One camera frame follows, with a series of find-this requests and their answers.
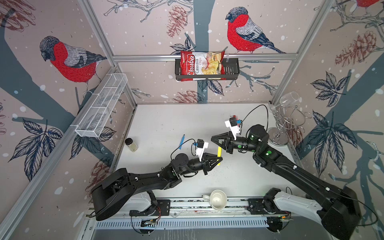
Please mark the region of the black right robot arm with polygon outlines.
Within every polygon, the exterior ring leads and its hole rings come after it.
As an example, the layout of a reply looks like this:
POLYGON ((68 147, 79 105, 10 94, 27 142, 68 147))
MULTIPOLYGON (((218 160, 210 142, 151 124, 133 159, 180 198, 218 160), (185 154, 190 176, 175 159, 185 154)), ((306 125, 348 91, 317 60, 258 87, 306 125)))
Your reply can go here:
POLYGON ((269 137, 264 126, 254 125, 246 138, 228 132, 212 136, 211 141, 229 154, 234 149, 252 152, 260 167, 283 177, 309 196, 297 197, 272 188, 263 199, 266 212, 295 213, 322 225, 339 240, 350 239, 362 218, 356 193, 348 187, 340 189, 328 184, 300 168, 270 147, 269 137))

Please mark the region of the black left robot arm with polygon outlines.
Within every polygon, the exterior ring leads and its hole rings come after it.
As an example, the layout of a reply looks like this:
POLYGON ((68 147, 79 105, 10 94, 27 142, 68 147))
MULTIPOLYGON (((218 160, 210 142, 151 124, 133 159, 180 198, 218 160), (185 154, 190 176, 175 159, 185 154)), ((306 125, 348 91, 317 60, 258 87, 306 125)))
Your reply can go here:
POLYGON ((118 169, 91 190, 96 220, 103 221, 115 215, 133 195, 174 188, 182 182, 182 176, 190 178, 199 171, 207 175, 222 160, 209 153, 204 153, 201 159, 189 159, 181 153, 159 172, 134 174, 125 168, 118 169))

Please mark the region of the blue highlighter pen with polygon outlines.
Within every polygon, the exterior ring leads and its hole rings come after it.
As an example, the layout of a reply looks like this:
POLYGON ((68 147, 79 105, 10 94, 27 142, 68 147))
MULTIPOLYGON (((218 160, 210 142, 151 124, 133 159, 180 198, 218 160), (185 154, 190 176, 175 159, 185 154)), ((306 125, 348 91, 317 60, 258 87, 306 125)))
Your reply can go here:
POLYGON ((179 147, 178 147, 179 150, 181 150, 182 145, 183 145, 183 143, 184 143, 184 140, 185 140, 185 134, 184 134, 184 135, 182 136, 182 138, 181 138, 181 142, 180 142, 180 145, 179 145, 179 147))

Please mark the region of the yellow highlighter pen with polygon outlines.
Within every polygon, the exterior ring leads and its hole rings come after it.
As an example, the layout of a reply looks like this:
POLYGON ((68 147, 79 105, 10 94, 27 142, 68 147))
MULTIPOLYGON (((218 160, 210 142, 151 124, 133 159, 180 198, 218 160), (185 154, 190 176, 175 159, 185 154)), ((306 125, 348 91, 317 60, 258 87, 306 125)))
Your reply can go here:
POLYGON ((218 147, 218 153, 217 153, 217 156, 218 157, 221 157, 222 155, 222 148, 221 147, 218 147))

